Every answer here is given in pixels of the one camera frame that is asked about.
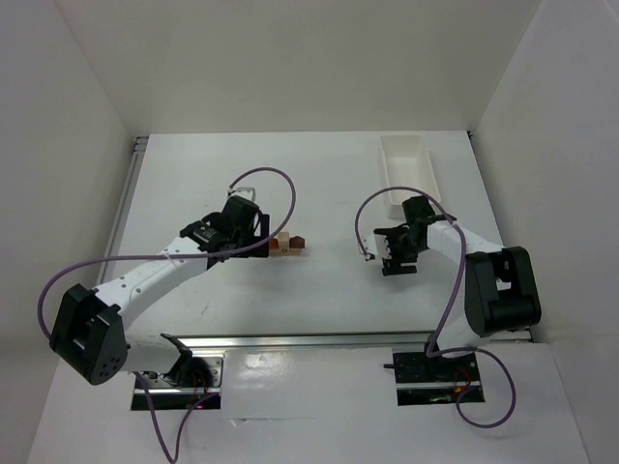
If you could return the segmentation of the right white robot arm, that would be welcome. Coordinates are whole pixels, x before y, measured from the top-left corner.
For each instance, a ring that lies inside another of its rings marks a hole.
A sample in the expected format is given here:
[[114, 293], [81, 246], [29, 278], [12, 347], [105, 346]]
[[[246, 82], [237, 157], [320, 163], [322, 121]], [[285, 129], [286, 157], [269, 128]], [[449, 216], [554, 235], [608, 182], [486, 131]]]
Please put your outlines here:
[[420, 255], [435, 251], [457, 265], [446, 313], [429, 336], [425, 354], [443, 362], [481, 348], [495, 334], [528, 330], [540, 323], [542, 308], [529, 252], [505, 247], [465, 229], [428, 198], [402, 203], [404, 223], [373, 230], [384, 276], [417, 272]]

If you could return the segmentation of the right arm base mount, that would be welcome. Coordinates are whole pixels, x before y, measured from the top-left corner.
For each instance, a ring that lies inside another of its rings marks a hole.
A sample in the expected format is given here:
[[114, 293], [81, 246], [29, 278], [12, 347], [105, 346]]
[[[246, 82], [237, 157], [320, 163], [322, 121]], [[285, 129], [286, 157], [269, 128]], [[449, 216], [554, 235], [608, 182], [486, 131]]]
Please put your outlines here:
[[422, 352], [396, 352], [383, 367], [394, 373], [398, 406], [455, 404], [485, 401], [477, 359], [428, 358]]

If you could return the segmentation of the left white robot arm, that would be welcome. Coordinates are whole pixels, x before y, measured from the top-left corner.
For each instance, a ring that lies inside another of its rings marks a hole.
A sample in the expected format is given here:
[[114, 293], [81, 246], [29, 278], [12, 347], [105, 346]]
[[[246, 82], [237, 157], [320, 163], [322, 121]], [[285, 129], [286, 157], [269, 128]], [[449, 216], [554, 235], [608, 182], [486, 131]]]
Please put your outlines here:
[[190, 381], [206, 369], [178, 337], [129, 340], [126, 330], [172, 290], [226, 260], [267, 256], [270, 217], [239, 195], [219, 212], [185, 226], [155, 259], [95, 288], [81, 284], [63, 295], [49, 346], [89, 384], [109, 381], [122, 370], [159, 374], [170, 384]]

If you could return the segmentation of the dark brown house block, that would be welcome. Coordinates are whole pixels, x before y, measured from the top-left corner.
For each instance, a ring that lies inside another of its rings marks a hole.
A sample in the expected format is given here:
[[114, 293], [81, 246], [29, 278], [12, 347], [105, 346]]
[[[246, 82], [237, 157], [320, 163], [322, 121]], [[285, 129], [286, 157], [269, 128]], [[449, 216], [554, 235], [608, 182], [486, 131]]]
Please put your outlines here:
[[290, 251], [301, 252], [306, 248], [306, 240], [301, 236], [294, 236], [289, 239]]

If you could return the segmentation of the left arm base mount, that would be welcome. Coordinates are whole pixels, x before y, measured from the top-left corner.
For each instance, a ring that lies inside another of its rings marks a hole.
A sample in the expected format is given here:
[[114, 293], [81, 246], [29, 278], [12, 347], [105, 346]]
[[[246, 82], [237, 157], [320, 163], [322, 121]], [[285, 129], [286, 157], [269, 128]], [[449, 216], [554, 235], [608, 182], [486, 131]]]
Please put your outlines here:
[[197, 357], [200, 362], [195, 362], [195, 367], [179, 383], [163, 374], [141, 372], [156, 411], [186, 411], [202, 398], [198, 410], [221, 408], [224, 353], [207, 350]]

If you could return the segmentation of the white plastic bin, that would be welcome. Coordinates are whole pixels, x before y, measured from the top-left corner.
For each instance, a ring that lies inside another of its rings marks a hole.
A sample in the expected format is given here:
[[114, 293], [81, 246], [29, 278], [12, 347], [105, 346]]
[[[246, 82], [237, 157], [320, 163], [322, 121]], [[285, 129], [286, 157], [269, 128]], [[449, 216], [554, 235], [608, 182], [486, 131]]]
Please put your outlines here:
[[422, 135], [381, 136], [378, 172], [382, 188], [420, 189], [441, 201], [429, 150]]

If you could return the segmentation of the long light wood block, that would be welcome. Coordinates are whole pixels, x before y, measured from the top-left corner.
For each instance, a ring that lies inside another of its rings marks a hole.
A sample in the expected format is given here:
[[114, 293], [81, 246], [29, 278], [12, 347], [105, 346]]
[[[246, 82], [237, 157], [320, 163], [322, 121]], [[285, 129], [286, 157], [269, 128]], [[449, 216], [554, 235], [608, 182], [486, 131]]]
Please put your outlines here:
[[299, 256], [304, 249], [292, 246], [270, 246], [270, 257]]

